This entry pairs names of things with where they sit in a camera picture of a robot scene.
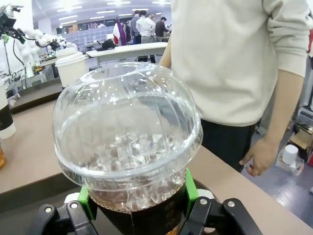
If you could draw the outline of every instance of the counter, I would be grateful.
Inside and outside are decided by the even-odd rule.
[[[13,116],[17,132],[1,141],[8,163],[0,170],[0,193],[61,175],[53,147],[53,106],[50,102]],[[188,167],[220,201],[240,199],[264,235],[313,234],[303,221],[203,147]]]

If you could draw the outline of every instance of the person in white shirt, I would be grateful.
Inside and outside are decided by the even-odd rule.
[[[139,15],[140,19],[136,22],[136,28],[141,35],[141,43],[153,43],[154,42],[154,34],[156,30],[156,23],[154,23],[149,17],[146,17],[147,11],[141,10]],[[156,59],[154,55],[150,55],[151,63],[156,63]],[[138,61],[147,62],[148,56],[143,56],[142,59],[138,59]]]
[[[307,0],[172,0],[160,64],[191,90],[202,145],[237,171],[252,158],[246,170],[260,176],[276,159],[305,75],[309,12]],[[250,147],[275,86],[268,132]]]

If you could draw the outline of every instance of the gray floor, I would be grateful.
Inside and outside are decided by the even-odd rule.
[[[157,63],[160,59],[160,56],[156,56]],[[134,58],[127,59],[124,62],[134,62]],[[94,58],[87,60],[86,63],[89,67],[96,66]],[[116,63],[117,61],[114,61],[101,66],[104,67]],[[287,143],[290,136],[291,131],[285,134],[280,149]],[[256,143],[260,138],[261,136],[255,133],[252,138],[252,144]],[[313,228],[313,194],[310,193],[310,188],[313,187],[312,166],[306,164],[303,172],[298,177],[292,176],[274,165],[261,177],[253,178],[247,174],[246,170],[243,170],[242,174]]]

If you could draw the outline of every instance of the person in black shirt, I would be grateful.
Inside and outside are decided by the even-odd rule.
[[[164,38],[164,32],[168,32],[169,30],[165,27],[166,18],[162,17],[159,22],[156,23],[156,42],[162,42]]]

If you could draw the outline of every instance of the bolt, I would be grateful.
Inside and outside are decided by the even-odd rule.
[[[77,203],[72,203],[72,204],[70,205],[70,207],[73,208],[73,209],[75,209],[77,206],[78,206]]]
[[[202,205],[205,205],[205,204],[207,203],[207,201],[206,201],[205,199],[201,199],[201,200],[200,200],[200,203],[201,203]]]
[[[235,206],[235,203],[232,202],[232,201],[230,201],[230,202],[228,202],[228,206],[229,206],[229,207],[234,207],[234,206]]]
[[[46,213],[50,213],[50,212],[51,212],[51,208],[50,208],[50,207],[47,207],[47,208],[45,209],[45,212],[46,212]]]

